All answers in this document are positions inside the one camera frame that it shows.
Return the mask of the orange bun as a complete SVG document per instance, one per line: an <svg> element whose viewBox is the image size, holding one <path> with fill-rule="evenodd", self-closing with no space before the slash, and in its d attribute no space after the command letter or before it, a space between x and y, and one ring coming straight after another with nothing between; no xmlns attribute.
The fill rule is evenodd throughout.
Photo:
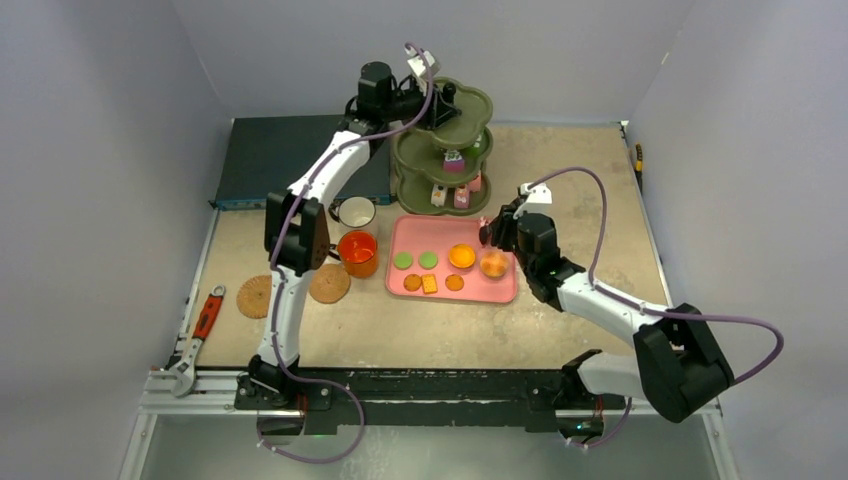
<svg viewBox="0 0 848 480"><path fill-rule="evenodd" d="M482 253L479 266L482 274L490 279L504 277L512 267L510 257L499 250L487 250Z"/></svg>

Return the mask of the green cake slice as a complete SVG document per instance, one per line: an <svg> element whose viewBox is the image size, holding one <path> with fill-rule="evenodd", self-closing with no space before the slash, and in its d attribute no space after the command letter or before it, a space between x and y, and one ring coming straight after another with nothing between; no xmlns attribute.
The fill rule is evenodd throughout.
<svg viewBox="0 0 848 480"><path fill-rule="evenodd" d="M485 141L484 141L483 135L480 134L476 137L476 139L475 139L475 141L472 145L470 145L469 147L462 150L462 154L465 158L475 159L480 155L480 153L484 150L484 148L485 148Z"/></svg>

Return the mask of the purple cake slice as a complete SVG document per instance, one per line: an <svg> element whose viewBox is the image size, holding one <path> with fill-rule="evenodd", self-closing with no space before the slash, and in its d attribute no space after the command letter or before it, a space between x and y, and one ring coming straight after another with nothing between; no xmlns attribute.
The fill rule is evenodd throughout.
<svg viewBox="0 0 848 480"><path fill-rule="evenodd" d="M465 158L459 150L445 150L442 169L447 173L460 173L465 169Z"/></svg>

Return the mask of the green three-tier stand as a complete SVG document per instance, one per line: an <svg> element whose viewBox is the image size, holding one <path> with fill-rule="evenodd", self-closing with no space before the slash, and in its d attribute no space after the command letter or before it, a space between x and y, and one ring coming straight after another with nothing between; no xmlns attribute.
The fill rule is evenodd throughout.
<svg viewBox="0 0 848 480"><path fill-rule="evenodd" d="M486 206L491 184L486 162L494 140L488 123L494 107L476 87L440 77L459 114L441 126L414 127L390 140L397 202L418 215L472 215Z"/></svg>

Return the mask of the orange egg tart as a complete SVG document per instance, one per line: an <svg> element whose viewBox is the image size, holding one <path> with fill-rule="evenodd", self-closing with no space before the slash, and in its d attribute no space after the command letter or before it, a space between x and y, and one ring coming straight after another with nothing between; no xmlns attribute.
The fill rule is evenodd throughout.
<svg viewBox="0 0 848 480"><path fill-rule="evenodd" d="M450 248L448 260L453 267L469 269L475 265L476 251L468 244L457 244Z"/></svg>

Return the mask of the pink strawberry roll cake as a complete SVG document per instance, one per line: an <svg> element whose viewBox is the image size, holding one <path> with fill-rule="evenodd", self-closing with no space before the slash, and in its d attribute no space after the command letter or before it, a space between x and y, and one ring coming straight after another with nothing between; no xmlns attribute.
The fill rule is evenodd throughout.
<svg viewBox="0 0 848 480"><path fill-rule="evenodd" d="M468 209L470 205L470 191L467 185L457 186L454 190L453 207L457 209Z"/></svg>

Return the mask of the orange cookie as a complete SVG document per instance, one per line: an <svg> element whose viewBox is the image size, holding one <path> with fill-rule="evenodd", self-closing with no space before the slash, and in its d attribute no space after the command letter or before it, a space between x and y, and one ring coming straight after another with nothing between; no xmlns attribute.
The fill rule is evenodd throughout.
<svg viewBox="0 0 848 480"><path fill-rule="evenodd" d="M465 281L461 275L450 274L445 278L445 287L450 291L460 291L464 286Z"/></svg>
<svg viewBox="0 0 848 480"><path fill-rule="evenodd" d="M403 287L408 292L416 292L422 287L422 278L418 274L409 274L403 280Z"/></svg>

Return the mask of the white roll cake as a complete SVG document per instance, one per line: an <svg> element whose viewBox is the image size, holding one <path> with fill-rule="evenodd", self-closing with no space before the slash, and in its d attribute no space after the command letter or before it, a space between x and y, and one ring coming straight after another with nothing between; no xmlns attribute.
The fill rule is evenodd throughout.
<svg viewBox="0 0 848 480"><path fill-rule="evenodd" d="M437 208L442 208L446 203L447 193L447 187L440 184L434 184L431 190L430 203Z"/></svg>

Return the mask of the pink serving tray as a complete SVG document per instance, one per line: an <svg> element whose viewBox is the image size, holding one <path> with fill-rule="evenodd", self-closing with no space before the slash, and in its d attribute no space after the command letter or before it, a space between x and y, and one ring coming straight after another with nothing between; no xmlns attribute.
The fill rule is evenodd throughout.
<svg viewBox="0 0 848 480"><path fill-rule="evenodd" d="M393 226L389 247L389 266L385 276L386 289L401 297L416 299L440 299L449 301L507 304L517 295L516 263L514 256L508 254L512 267L500 279L490 279L480 270L479 261L483 252L492 250L481 245L478 238L478 220L470 217L443 217L404 215ZM458 269L448 260L448 252L457 244L468 244L476 251L476 262L472 268ZM413 265L406 270L398 270L392 264L393 256L401 251L414 257ZM418 264L418 257L426 251L433 251L439 257L438 265L425 270ZM420 288L408 292L403 280L409 274L435 274L439 290L436 294L425 295ZM450 291L445 287L445 278L450 274L461 275L465 286L460 291Z"/></svg>

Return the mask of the green macaron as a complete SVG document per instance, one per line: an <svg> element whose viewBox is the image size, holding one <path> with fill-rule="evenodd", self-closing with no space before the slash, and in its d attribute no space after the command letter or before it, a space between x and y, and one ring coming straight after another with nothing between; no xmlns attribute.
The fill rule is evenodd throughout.
<svg viewBox="0 0 848 480"><path fill-rule="evenodd" d="M406 270L410 268L413 263L413 255L406 251L398 252L392 258L392 264L398 270Z"/></svg>
<svg viewBox="0 0 848 480"><path fill-rule="evenodd" d="M418 264L421 268L425 270L431 270L435 268L439 263L438 255L433 251L423 252L418 257Z"/></svg>

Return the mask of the square yellow cracker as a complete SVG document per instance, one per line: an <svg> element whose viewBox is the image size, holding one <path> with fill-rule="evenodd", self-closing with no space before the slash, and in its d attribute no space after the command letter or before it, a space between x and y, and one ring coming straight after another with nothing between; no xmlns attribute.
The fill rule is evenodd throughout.
<svg viewBox="0 0 848 480"><path fill-rule="evenodd" d="M438 280L435 274L424 274L421 276L422 291L425 295L436 294L439 290Z"/></svg>

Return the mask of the orange translucent cup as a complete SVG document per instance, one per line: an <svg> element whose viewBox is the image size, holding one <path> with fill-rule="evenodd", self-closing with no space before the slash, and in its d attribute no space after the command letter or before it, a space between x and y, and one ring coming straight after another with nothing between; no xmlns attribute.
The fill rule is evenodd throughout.
<svg viewBox="0 0 848 480"><path fill-rule="evenodd" d="M367 231L345 233L337 243L336 251L344 269L354 278L365 279L377 271L378 243Z"/></svg>

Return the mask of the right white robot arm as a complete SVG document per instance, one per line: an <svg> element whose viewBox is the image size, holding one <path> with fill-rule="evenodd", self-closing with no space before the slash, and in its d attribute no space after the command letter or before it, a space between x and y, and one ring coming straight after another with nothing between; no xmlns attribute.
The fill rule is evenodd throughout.
<svg viewBox="0 0 848 480"><path fill-rule="evenodd" d="M553 403L584 407L601 395L638 398L680 423L735 385L729 361L697 308L644 302L592 279L562 255L549 216L518 215L517 209L512 202L483 221L481 244L515 256L536 300L594 323L633 349L630 356L588 350L567 362Z"/></svg>

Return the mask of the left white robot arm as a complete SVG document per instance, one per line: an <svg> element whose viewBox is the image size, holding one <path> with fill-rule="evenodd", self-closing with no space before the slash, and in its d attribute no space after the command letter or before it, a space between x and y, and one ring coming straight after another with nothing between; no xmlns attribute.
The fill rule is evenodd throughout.
<svg viewBox="0 0 848 480"><path fill-rule="evenodd" d="M358 90L330 144L308 171L281 194L267 197L265 248L271 267L271 297L263 338L247 367L251 383L272 408L297 399L292 369L299 360L299 330L313 273L329 254L326 207L382 142L420 125L434 129L459 115L455 91L441 93L435 83L439 62L429 53L409 59L410 74L397 79L379 61L360 70Z"/></svg>

